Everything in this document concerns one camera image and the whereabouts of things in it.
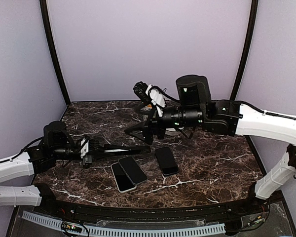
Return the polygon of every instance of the marble table top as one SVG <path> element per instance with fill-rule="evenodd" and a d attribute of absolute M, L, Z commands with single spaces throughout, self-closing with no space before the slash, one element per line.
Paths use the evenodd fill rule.
<path fill-rule="evenodd" d="M 74 139 L 88 135 L 105 143 L 145 145 L 126 135 L 125 128 L 143 121 L 134 113 L 139 101 L 72 103 L 63 121 Z M 163 177 L 154 150 L 170 147 L 179 173 Z M 58 200 L 80 204 L 125 208 L 191 207 L 246 198 L 249 186 L 262 177 L 244 137 L 215 135 L 197 128 L 192 139 L 167 136 L 151 146 L 151 153 L 133 156 L 148 180 L 131 192 L 120 193 L 111 164 L 121 157 L 104 158 L 89 168 L 72 162 L 37 175 L 35 183 L 46 183 Z"/>

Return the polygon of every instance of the black vertical pole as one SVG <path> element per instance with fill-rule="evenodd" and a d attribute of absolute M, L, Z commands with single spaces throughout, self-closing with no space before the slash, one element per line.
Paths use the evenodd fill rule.
<path fill-rule="evenodd" d="M 46 3 L 46 0 L 39 0 L 39 2 L 40 2 L 41 16 L 43 18 L 45 34 L 46 34 L 46 39 L 47 39 L 47 43 L 48 43 L 48 47 L 49 47 L 50 56 L 53 61 L 56 77 L 57 77 L 61 92 L 63 94 L 66 105 L 68 106 L 71 102 L 70 102 L 70 98 L 69 98 L 69 95 L 67 92 L 67 88 L 65 85 L 63 75 L 60 70 L 60 65 L 59 65 L 59 61 L 58 61 L 58 57 L 57 57 L 57 53 L 56 53 L 54 39 L 53 39 L 51 27 L 50 27 L 50 22 L 49 22 L 47 3 Z"/>
<path fill-rule="evenodd" d="M 243 46 L 239 69 L 238 69 L 238 73 L 237 73 L 237 76 L 235 79 L 235 83 L 233 85 L 230 100 L 235 100 L 237 97 L 237 93 L 238 93 L 238 90 L 240 87 L 241 79 L 242 79 L 242 76 L 243 76 L 243 73 L 244 73 L 244 70 L 246 67 L 246 63 L 247 63 L 247 59 L 248 59 L 248 55 L 249 55 L 249 49 L 250 49 L 251 40 L 252 40 L 252 35 L 253 35 L 253 30 L 254 30 L 255 22 L 256 22 L 256 16 L 257 16 L 257 11 L 258 11 L 258 1 L 259 0 L 252 0 L 252 2 L 251 2 L 251 10 L 250 10 L 250 16 L 249 16 L 245 44 Z"/>

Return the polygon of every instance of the perforated metal strip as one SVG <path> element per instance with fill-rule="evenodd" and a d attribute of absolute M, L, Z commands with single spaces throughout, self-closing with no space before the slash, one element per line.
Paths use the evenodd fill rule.
<path fill-rule="evenodd" d="M 62 231 L 60 228 L 62 220 L 59 218 L 50 218 L 27 211 L 23 211 L 22 218 L 50 229 Z M 224 224 L 218 224 L 173 230 L 122 230 L 85 225 L 91 237 L 202 237 L 223 234 L 226 232 L 224 226 Z M 87 236 L 86 230 L 83 229 L 80 235 Z"/>

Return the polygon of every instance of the black smartphone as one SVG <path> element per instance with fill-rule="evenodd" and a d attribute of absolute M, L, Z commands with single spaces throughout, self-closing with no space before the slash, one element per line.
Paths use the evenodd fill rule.
<path fill-rule="evenodd" d="M 136 185 L 130 181 L 123 169 L 120 167 L 119 163 L 112 164 L 111 169 L 120 193 L 125 193 L 136 189 Z"/>
<path fill-rule="evenodd" d="M 156 149 L 154 154 L 157 157 L 159 167 L 164 176 L 177 174 L 179 172 L 178 165 L 176 164 L 172 151 L 169 147 Z"/>
<path fill-rule="evenodd" d="M 125 174 L 134 185 L 140 184 L 148 179 L 143 170 L 136 163 L 134 158 L 125 157 L 118 160 L 118 163 L 124 170 Z"/>

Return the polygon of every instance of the smartphone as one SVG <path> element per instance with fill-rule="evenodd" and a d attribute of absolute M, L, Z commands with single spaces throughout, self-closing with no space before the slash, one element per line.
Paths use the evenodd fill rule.
<path fill-rule="evenodd" d="M 164 176 L 177 174 L 179 172 L 178 165 L 176 164 L 176 161 L 174 160 L 173 154 L 169 147 L 156 149 L 154 151 L 154 154 L 157 157 L 159 167 Z"/>
<path fill-rule="evenodd" d="M 123 169 L 120 167 L 119 163 L 112 164 L 111 169 L 115 178 L 117 188 L 120 193 L 125 193 L 136 189 L 136 185 L 134 185 L 129 180 L 127 175 L 124 173 Z"/>
<path fill-rule="evenodd" d="M 142 182 L 148 179 L 148 177 L 136 163 L 134 158 L 121 158 L 118 160 L 118 163 L 120 164 L 125 174 L 128 176 L 128 178 L 130 179 L 130 181 L 132 181 L 134 185 L 141 184 Z"/>

